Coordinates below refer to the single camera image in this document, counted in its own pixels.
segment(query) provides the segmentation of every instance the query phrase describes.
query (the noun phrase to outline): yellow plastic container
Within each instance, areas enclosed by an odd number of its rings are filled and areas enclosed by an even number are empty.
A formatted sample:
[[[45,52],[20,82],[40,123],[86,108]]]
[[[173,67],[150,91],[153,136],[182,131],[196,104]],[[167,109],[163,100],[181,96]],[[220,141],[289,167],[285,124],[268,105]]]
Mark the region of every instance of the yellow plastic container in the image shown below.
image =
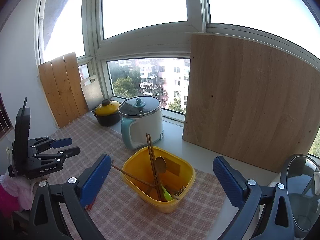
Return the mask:
[[[182,199],[190,190],[193,182],[196,179],[195,169],[185,160],[154,146],[155,158],[158,156],[163,157],[167,163],[167,171],[160,174],[160,178],[163,186],[168,186],[172,190],[178,190],[185,187],[185,190],[180,194]],[[142,179],[146,182],[153,183],[153,173],[150,164],[150,157],[148,147],[144,147],[133,156],[131,156],[123,165],[124,171],[131,173],[132,175]],[[170,213],[177,208],[181,200],[170,200],[162,202],[158,200],[158,196],[155,189],[151,190],[150,196],[145,194],[148,186],[136,181],[122,174],[122,179],[128,184],[139,196],[148,204],[163,213]]]

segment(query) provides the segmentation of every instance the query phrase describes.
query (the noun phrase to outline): sky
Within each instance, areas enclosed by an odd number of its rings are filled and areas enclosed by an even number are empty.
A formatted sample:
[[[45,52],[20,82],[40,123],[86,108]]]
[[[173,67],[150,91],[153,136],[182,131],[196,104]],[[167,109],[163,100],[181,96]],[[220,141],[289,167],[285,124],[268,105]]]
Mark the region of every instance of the sky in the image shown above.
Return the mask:
[[[292,41],[320,58],[320,27],[302,0],[209,0],[211,22],[247,26]],[[104,37],[187,21],[186,0],[102,0]],[[84,55],[81,0],[69,0],[54,26],[45,61]]]

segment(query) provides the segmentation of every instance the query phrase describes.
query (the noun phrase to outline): transparent lid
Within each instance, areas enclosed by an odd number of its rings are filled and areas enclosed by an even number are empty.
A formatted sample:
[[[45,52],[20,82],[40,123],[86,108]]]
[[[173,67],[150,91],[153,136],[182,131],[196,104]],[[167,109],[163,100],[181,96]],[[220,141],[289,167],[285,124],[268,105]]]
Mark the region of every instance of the transparent lid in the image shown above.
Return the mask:
[[[128,118],[139,118],[153,114],[161,107],[158,98],[139,96],[127,99],[119,106],[119,113]]]
[[[320,214],[320,170],[306,156],[298,156],[289,164],[287,191],[295,222],[302,230],[310,230]]]

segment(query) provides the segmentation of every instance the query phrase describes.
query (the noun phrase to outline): large wooden panel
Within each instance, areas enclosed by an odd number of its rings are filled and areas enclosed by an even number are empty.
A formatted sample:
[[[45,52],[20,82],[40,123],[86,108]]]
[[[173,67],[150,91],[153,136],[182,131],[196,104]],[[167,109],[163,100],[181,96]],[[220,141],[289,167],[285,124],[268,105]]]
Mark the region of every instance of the large wooden panel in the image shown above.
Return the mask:
[[[73,97],[75,99],[80,115],[83,115],[89,110],[80,85],[81,78],[76,59],[76,53],[72,52],[64,55],[63,57]]]
[[[60,128],[69,123],[69,118],[63,107],[59,91],[53,76],[51,62],[39,65],[40,80],[44,88],[51,111]]]
[[[320,125],[320,73],[253,41],[192,35],[183,139],[279,172]]]
[[[69,120],[74,120],[79,116],[79,111],[71,91],[63,56],[51,60],[51,65],[64,109]]]

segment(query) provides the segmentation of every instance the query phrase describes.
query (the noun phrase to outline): silver bolt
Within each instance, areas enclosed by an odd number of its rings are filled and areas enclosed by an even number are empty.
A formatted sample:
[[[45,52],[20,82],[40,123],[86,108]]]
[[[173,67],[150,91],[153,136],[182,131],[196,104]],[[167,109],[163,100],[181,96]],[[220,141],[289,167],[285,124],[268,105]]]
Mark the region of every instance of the silver bolt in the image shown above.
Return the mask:
[[[77,178],[75,178],[75,177],[71,177],[70,179],[68,179],[68,182],[70,184],[74,184],[76,181],[77,181]]]
[[[44,187],[45,184],[47,184],[45,181],[41,181],[41,182],[39,183],[39,186],[40,186],[40,187]]]
[[[284,189],[284,185],[283,185],[282,183],[279,183],[279,184],[278,184],[278,188],[279,188],[279,189]]]
[[[248,180],[248,184],[251,185],[251,186],[254,186],[254,185],[256,185],[257,183],[256,183],[256,181],[255,181],[254,179],[249,179],[249,180]]]

